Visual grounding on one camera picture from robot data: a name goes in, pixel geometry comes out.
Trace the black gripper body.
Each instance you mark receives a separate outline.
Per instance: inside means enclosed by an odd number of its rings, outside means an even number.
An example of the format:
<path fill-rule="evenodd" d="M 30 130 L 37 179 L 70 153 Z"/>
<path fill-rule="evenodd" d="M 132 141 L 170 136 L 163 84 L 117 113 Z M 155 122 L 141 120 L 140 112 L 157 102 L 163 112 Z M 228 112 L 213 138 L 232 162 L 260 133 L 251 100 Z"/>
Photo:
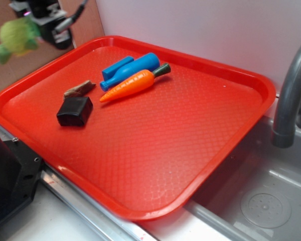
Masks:
<path fill-rule="evenodd" d="M 57 32 L 55 28 L 66 20 L 66 12 L 58 1 L 10 1 L 9 6 L 17 17 L 27 17 L 37 27 L 39 37 L 56 47 L 65 50 L 72 45 L 70 30 Z"/>

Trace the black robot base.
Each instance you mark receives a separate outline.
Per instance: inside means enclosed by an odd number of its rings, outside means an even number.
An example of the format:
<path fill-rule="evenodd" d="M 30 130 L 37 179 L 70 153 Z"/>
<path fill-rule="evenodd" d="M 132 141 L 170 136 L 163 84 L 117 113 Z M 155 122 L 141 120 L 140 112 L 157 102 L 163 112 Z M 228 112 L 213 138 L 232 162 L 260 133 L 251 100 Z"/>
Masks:
<path fill-rule="evenodd" d="M 33 201 L 43 164 L 24 142 L 0 138 L 0 226 Z"/>

